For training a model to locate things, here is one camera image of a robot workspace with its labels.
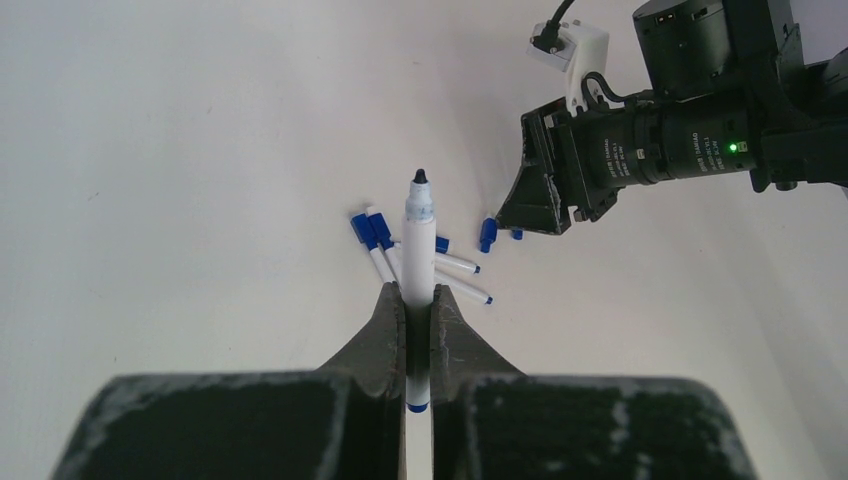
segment white marker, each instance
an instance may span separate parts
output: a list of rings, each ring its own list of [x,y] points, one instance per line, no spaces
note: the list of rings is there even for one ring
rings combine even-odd
[[[430,308],[436,287],[436,216],[424,170],[409,184],[403,222],[400,294],[406,311],[406,404],[421,413],[430,403]]]
[[[389,265],[392,266],[392,270],[395,272],[395,278],[397,278],[398,284],[400,284],[402,268],[400,254],[396,248],[400,245],[392,241],[392,232],[389,231],[389,225],[386,223],[386,219],[383,218],[383,214],[377,210],[377,207],[369,205],[365,209],[365,213],[368,215],[368,221],[374,229],[377,241],[382,245],[383,251],[386,253],[386,258],[389,259]]]
[[[380,274],[383,283],[394,282],[395,276],[392,275],[385,257],[380,253],[380,248],[377,246],[377,236],[374,234],[374,229],[371,228],[371,223],[368,222],[368,216],[364,213],[356,215],[350,219],[350,224],[353,225],[353,230],[359,237],[359,243],[365,244],[365,247],[368,248],[368,253],[371,254],[371,260],[374,261],[374,266],[377,267],[377,273]]]
[[[400,242],[395,241],[394,247],[399,249],[402,248],[402,245]],[[453,267],[459,270],[464,270],[468,273],[480,273],[480,265],[477,265],[471,260],[465,260],[464,258],[454,257],[453,255],[448,255],[447,253],[436,252],[436,265]]]
[[[442,285],[447,285],[451,287],[451,290],[459,291],[460,293],[464,293],[469,297],[477,300],[480,303],[491,305],[494,299],[483,290],[479,288],[469,285],[462,280],[451,277],[450,275],[440,272],[436,270],[436,283],[441,283]]]

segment camera housing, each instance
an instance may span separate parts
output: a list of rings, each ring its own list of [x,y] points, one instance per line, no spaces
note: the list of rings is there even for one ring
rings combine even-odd
[[[524,114],[500,228],[560,235],[572,218],[598,221],[627,186],[675,179],[848,186],[848,49],[805,66],[788,0],[651,0],[633,22],[653,89],[619,97],[591,72],[588,109],[562,98]]]

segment camera lens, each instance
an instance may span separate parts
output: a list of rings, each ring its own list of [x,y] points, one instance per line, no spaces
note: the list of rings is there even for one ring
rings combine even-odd
[[[582,120],[573,128],[575,143],[600,187],[653,185],[756,166],[745,103],[736,95],[592,113]]]

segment blue marker cap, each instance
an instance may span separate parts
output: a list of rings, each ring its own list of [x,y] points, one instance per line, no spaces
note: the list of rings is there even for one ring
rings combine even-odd
[[[439,253],[448,253],[448,247],[450,247],[450,240],[445,237],[436,236],[436,251]]]
[[[371,223],[371,228],[374,229],[374,236],[383,247],[383,250],[388,250],[395,246],[392,242],[392,232],[389,231],[389,225],[382,213],[374,213],[368,215],[368,222]]]
[[[498,224],[494,218],[483,220],[483,225],[480,228],[480,251],[489,253],[492,249],[492,244],[498,239]]]
[[[350,224],[353,225],[353,231],[356,232],[359,243],[364,243],[368,250],[377,248],[377,235],[374,233],[367,215],[364,213],[356,215],[350,219]]]

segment white table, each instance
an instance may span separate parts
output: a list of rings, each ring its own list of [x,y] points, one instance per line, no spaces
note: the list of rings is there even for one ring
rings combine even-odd
[[[837,2],[818,12],[834,34]],[[6,2],[0,477],[45,477],[114,375],[322,363],[380,288],[348,215],[373,202],[399,231],[417,167],[495,297],[460,298],[463,313],[516,366],[694,378],[763,478],[845,474],[836,187],[628,188],[597,224],[476,252],[518,168],[519,116],[561,95],[524,55],[555,3]],[[612,32],[622,93],[648,86],[639,4],[573,8]],[[410,478],[425,478],[429,439],[409,440]]]

